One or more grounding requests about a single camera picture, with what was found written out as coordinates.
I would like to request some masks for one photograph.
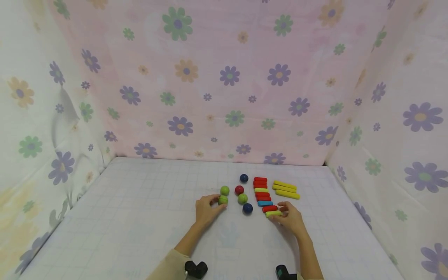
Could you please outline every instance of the wall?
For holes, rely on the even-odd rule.
[[[248,163],[323,164],[387,17],[382,1],[62,2],[119,155]]]
[[[0,279],[18,279],[114,154],[43,1],[0,6]]]
[[[448,279],[447,10],[443,0],[392,6],[328,159],[407,280]]]

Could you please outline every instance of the green flower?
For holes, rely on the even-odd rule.
[[[172,106],[174,103],[176,103],[175,101],[175,97],[173,95],[171,95],[171,92],[164,92],[160,95],[160,98],[163,103],[165,103],[165,105],[170,105]]]
[[[132,30],[130,28],[124,28],[123,29],[123,34],[125,35],[125,38],[128,41],[134,41],[134,32],[132,32]]]
[[[264,130],[271,130],[276,125],[276,122],[274,122],[274,119],[266,119],[261,123],[261,127],[263,127]]]
[[[408,215],[406,215],[402,210],[397,210],[395,211],[395,216],[400,220],[400,221],[406,221],[408,219]]]
[[[350,132],[350,146],[355,146],[358,141],[361,140],[362,130],[361,127],[356,126],[352,132]]]
[[[67,4],[64,3],[64,0],[55,0],[53,4],[57,8],[57,12],[65,17],[65,19],[70,19],[69,10],[67,10]]]
[[[390,254],[390,255],[389,255],[389,259],[391,260],[391,262],[392,262],[394,265],[398,265],[398,261],[396,260],[396,258],[395,258],[394,255]]]
[[[23,206],[23,213],[27,213],[27,212],[31,211],[33,206],[34,206],[34,201],[32,201],[32,200],[25,203],[25,205]]]
[[[90,108],[90,104],[85,104],[84,102],[79,105],[79,109],[81,110],[81,115],[84,118],[85,122],[89,122],[92,119],[93,110]]]
[[[171,39],[174,41],[177,41],[179,37],[182,41],[186,41],[186,34],[193,33],[193,29],[189,26],[193,20],[190,16],[185,16],[184,8],[179,8],[176,12],[174,7],[169,7],[168,14],[162,16],[162,20],[166,23],[165,32],[171,33]]]
[[[369,159],[366,161],[366,170],[370,175],[378,175],[381,172],[381,164],[376,159]]]
[[[340,56],[345,50],[345,45],[344,44],[339,44],[335,47],[334,49],[334,53],[336,56]]]
[[[240,126],[244,122],[244,115],[241,114],[241,111],[231,111],[230,114],[225,115],[227,118],[225,120],[225,123],[228,124],[230,127],[232,126]]]
[[[24,158],[29,158],[32,156],[35,158],[37,156],[37,153],[42,152],[42,142],[39,141],[39,138],[34,136],[31,138],[31,136],[25,137],[24,140],[20,141],[19,145],[21,148],[19,149],[19,153],[23,154]]]
[[[118,112],[110,107],[108,108],[108,112],[109,112],[109,115],[112,117],[112,119],[118,120],[120,118],[120,115],[118,114]]]
[[[381,29],[381,31],[378,32],[378,35],[376,35],[376,40],[375,43],[373,43],[372,52],[375,49],[375,47],[381,46],[381,44],[383,43],[383,39],[386,38],[387,32],[384,31],[385,28],[386,26],[383,26],[383,29]]]
[[[293,21],[291,20],[290,15],[281,15],[280,19],[276,19],[276,26],[274,27],[274,31],[277,31],[277,36],[283,35],[286,36],[286,32],[291,32],[291,26],[293,25]]]
[[[336,116],[342,112],[342,108],[344,108],[342,103],[336,103],[333,106],[330,106],[330,110],[328,110],[328,112],[330,113],[330,116]]]

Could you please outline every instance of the white table surface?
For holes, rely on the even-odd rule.
[[[250,216],[233,193],[241,174]],[[301,212],[326,280],[402,280],[327,167],[115,158],[39,251],[20,279],[144,280],[194,222],[194,202],[231,189],[227,210],[199,242],[205,280],[276,280],[275,267],[299,269],[298,247],[257,206],[252,181],[267,177],[274,203]],[[272,182],[297,186],[300,200],[275,195]]]

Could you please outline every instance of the black object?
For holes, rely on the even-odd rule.
[[[249,176],[247,176],[246,174],[241,174],[241,176],[240,176],[241,183],[246,183],[248,180],[249,180]]]
[[[205,262],[200,262],[198,265],[194,264],[193,261],[188,261],[185,263],[185,271],[188,272],[188,276],[194,277],[196,279],[202,279],[208,271],[208,267]]]
[[[297,280],[297,273],[289,274],[283,264],[276,267],[276,274],[278,280]]]

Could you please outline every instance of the flower pattern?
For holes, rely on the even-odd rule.
[[[385,89],[386,89],[386,84],[383,83],[383,82],[381,82],[380,84],[376,85],[376,89],[372,93],[373,103],[375,103],[376,101],[380,101],[381,100],[381,97],[386,94]]]
[[[64,75],[56,62],[53,61],[53,63],[50,63],[50,69],[50,76],[54,77],[53,81],[55,81],[56,84],[59,83],[60,85],[63,85],[63,83],[65,83]]]
[[[53,171],[48,175],[49,179],[54,179],[53,185],[57,185],[62,181],[65,183],[69,179],[69,174],[73,172],[75,159],[72,158],[70,152],[66,152],[62,155],[62,152],[56,152],[57,159],[52,162]]]
[[[185,9],[180,7],[177,11],[174,7],[168,8],[168,15],[162,16],[163,22],[166,23],[164,31],[171,34],[171,39],[177,41],[179,37],[182,41],[187,40],[187,34],[191,35],[193,29],[190,24],[193,22],[190,16],[185,15]]]
[[[11,97],[19,101],[19,107],[28,109],[28,105],[34,104],[34,100],[31,98],[34,95],[34,91],[28,88],[27,82],[19,81],[16,77],[12,77],[8,85],[13,90]]]
[[[204,94],[204,100],[205,101],[210,101],[211,100],[211,94],[209,94],[209,93]]]
[[[183,134],[184,136],[188,136],[188,133],[193,133],[193,124],[191,122],[187,122],[187,119],[182,117],[175,116],[172,118],[172,121],[168,121],[170,125],[169,130],[174,131],[176,135]]]
[[[93,179],[93,172],[89,171],[89,173],[87,173],[86,175],[86,183],[90,183]]]
[[[364,77],[366,76],[367,70],[363,69],[361,71],[361,74],[359,74],[358,82],[356,83],[355,88],[357,88],[359,85],[361,85],[362,81],[364,80]]]
[[[339,22],[344,12],[342,0],[329,0],[328,5],[324,5],[320,11],[318,19],[322,22],[322,27],[333,27]]]
[[[34,258],[34,256],[37,254],[39,249],[44,245],[45,241],[50,237],[50,233],[45,233],[42,237],[36,238],[34,240],[33,244],[31,245],[31,249],[26,251],[25,253],[20,256],[20,260],[22,261],[20,265],[17,267],[15,273],[20,272],[22,274],[25,269],[30,264],[31,260]]]
[[[64,106],[62,106],[62,104],[57,104],[55,110],[59,114],[62,114],[62,112],[64,112]]]
[[[342,53],[344,53],[345,45],[344,44],[338,44],[333,53],[335,53],[336,56],[340,56]]]
[[[196,151],[194,152],[194,156],[196,156],[197,158],[202,158],[204,156],[204,153],[201,151]]]
[[[271,130],[276,125],[276,122],[274,122],[274,119],[266,119],[265,121],[261,122],[261,127],[263,127],[264,130]]]
[[[272,81],[271,85],[275,86],[278,84],[279,86],[283,85],[283,82],[289,81],[289,75],[291,74],[291,70],[288,70],[288,65],[277,64],[276,68],[269,69],[270,75],[267,77],[268,81]]]
[[[134,32],[130,28],[124,28],[123,29],[123,35],[128,41],[134,41]]]
[[[194,79],[199,77],[198,75],[198,67],[193,65],[191,60],[181,60],[179,64],[174,66],[176,68],[176,76],[180,77],[183,82],[189,81],[193,82]]]
[[[384,31],[384,29],[386,28],[386,26],[383,26],[383,28],[381,29],[380,32],[378,32],[378,34],[376,35],[376,40],[373,43],[373,47],[372,47],[372,52],[376,47],[380,47],[381,44],[383,43],[383,39],[386,38],[386,35],[388,34],[386,31]]]
[[[237,71],[235,66],[232,66],[232,68],[230,68],[230,66],[226,66],[225,70],[221,70],[220,74],[220,81],[224,82],[225,86],[228,86],[229,84],[234,86],[236,82],[240,81],[240,78],[238,78],[240,72]]]
[[[405,59],[403,60],[403,64],[404,65],[409,65],[411,64],[412,60],[414,59],[414,54],[413,53],[409,53],[405,56]]]
[[[366,222],[366,224],[369,226],[370,229],[372,229],[371,226],[371,222],[372,219],[370,218],[370,216],[366,213],[366,210],[364,209],[364,206],[359,205],[358,202],[355,202],[355,207],[358,210],[358,212],[361,214],[361,217],[364,219],[364,221]]]
[[[87,0],[87,2],[91,2],[93,7],[95,9],[102,9],[104,10],[106,8],[106,4],[109,0]]]
[[[395,0],[389,0],[388,10],[392,9],[392,6],[394,3],[395,3]]]
[[[90,83],[89,82],[82,82],[81,87],[85,90],[90,89]]]
[[[241,111],[234,111],[232,110],[230,114],[227,114],[225,123],[228,124],[230,127],[238,127],[240,124],[244,123],[244,115],[241,114]]]
[[[58,13],[63,15],[65,19],[70,19],[70,12],[67,9],[67,4],[64,3],[64,0],[55,0],[53,4],[57,8]]]
[[[395,216],[400,220],[400,221],[406,221],[408,219],[408,215],[406,215],[402,210],[396,210],[395,211]]]
[[[286,159],[285,156],[283,156],[283,153],[272,153],[271,155],[267,155],[264,157],[265,164],[283,164],[284,160]]]
[[[108,108],[108,113],[114,120],[118,120],[120,118],[120,114],[118,114],[117,111],[115,111],[113,108]]]
[[[442,108],[431,108],[429,102],[422,103],[419,107],[417,104],[409,106],[409,111],[403,113],[406,120],[403,122],[405,126],[411,126],[413,132],[418,132],[421,128],[424,131],[431,131],[434,129],[433,124],[441,124],[443,118],[437,116],[442,113]]]
[[[134,150],[136,151],[135,153],[137,155],[141,155],[142,158],[147,159],[147,158],[151,158],[153,159],[155,155],[157,155],[157,152],[155,151],[156,148],[151,147],[151,145],[149,143],[139,143],[137,144],[138,146],[134,147]]]
[[[148,68],[146,68],[146,66],[144,66],[144,65],[140,65],[140,66],[138,67],[138,72],[139,72],[141,75],[146,76],[146,75],[148,74]]]
[[[347,179],[347,177],[345,176],[344,168],[342,168],[342,166],[338,166],[337,175],[339,176],[340,180],[343,182],[345,182],[345,180]]]
[[[249,147],[249,145],[241,144],[241,146],[237,147],[237,153],[240,154],[240,155],[245,155],[247,153],[250,153],[251,149],[252,148]]]
[[[20,141],[19,145],[19,153],[23,154],[24,158],[29,158],[30,156],[35,158],[38,153],[42,152],[42,142],[36,136],[25,137],[24,140]]]
[[[79,105],[79,110],[81,110],[81,116],[84,118],[85,122],[89,122],[92,119],[93,109],[91,109],[90,104],[85,104],[84,102]]]
[[[279,19],[276,19],[276,26],[274,27],[274,31],[277,31],[277,36],[282,35],[286,36],[286,33],[291,32],[291,26],[293,25],[293,21],[291,20],[290,15],[281,15]]]
[[[390,254],[390,255],[389,255],[389,259],[391,260],[391,262],[392,262],[394,265],[398,265],[398,261],[396,260],[396,258],[395,258],[394,255]]]
[[[134,88],[131,86],[123,86],[123,88],[120,89],[120,93],[122,94],[121,98],[127,100],[129,105],[134,104],[137,106],[138,103],[141,102],[141,99],[139,98],[140,94],[137,91],[134,91]]]
[[[118,142],[118,139],[116,138],[115,134],[112,131],[106,131],[104,138],[106,139],[106,141]]]
[[[435,163],[428,163],[423,166],[422,163],[416,161],[412,163],[412,168],[406,167],[406,182],[414,184],[416,190],[422,191],[425,188],[432,193],[437,193],[440,188],[448,187],[448,182],[443,178],[448,177],[445,170],[437,170]]]
[[[356,126],[352,132],[350,132],[350,146],[355,146],[358,141],[361,140],[362,130],[361,127]]]
[[[245,31],[241,31],[240,34],[238,34],[238,42],[241,44],[247,43],[247,40],[249,39],[249,35]]]
[[[25,205],[23,206],[23,209],[22,209],[23,213],[27,213],[27,212],[31,211],[31,209],[33,209],[33,207],[34,207],[34,204],[35,203],[32,200],[25,203]]]
[[[338,126],[334,128],[332,126],[329,126],[326,131],[325,130],[319,131],[319,136],[316,137],[315,140],[319,142],[319,145],[325,144],[328,146],[335,137],[337,129]]]
[[[91,72],[98,73],[101,66],[98,64],[98,59],[93,56],[89,50],[82,49],[82,58],[84,58],[84,63],[89,67]]]
[[[381,164],[376,159],[368,159],[366,161],[366,171],[370,175],[378,175],[381,172]]]
[[[328,113],[330,116],[336,116],[340,112],[342,112],[342,109],[344,108],[344,105],[342,103],[336,103],[333,106],[330,106],[330,110],[328,110]]]
[[[307,108],[310,106],[307,98],[302,100],[300,97],[297,98],[295,102],[291,101],[290,105],[291,107],[289,107],[288,111],[290,111],[293,116],[301,116],[302,113],[308,112]]]
[[[424,1],[415,11],[414,18],[418,19],[428,8],[428,1]]]
[[[336,79],[335,78],[329,78],[326,82],[325,85],[327,87],[332,87],[336,84]]]
[[[448,280],[448,250],[435,243],[434,250],[422,247],[420,252],[428,259],[422,261],[422,267],[435,274],[434,280]]]
[[[160,95],[160,101],[162,101],[162,103],[165,103],[165,105],[167,106],[172,106],[173,104],[175,104],[175,99],[176,98],[171,94],[171,92],[164,92]]]

